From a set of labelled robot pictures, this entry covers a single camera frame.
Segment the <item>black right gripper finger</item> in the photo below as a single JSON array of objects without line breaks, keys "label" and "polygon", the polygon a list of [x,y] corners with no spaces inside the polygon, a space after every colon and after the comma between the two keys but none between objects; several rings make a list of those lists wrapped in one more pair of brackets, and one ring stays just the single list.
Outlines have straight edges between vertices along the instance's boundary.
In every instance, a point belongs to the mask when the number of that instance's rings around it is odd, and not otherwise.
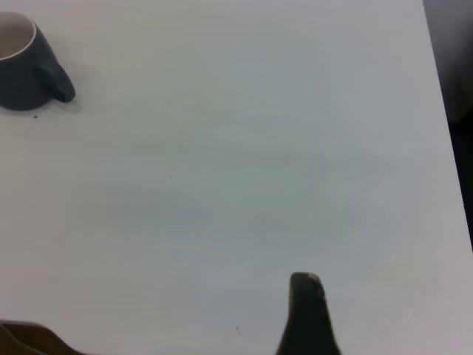
[{"label": "black right gripper finger", "polygon": [[278,354],[340,354],[333,333],[326,295],[315,274],[296,272],[290,277],[286,326]]}]

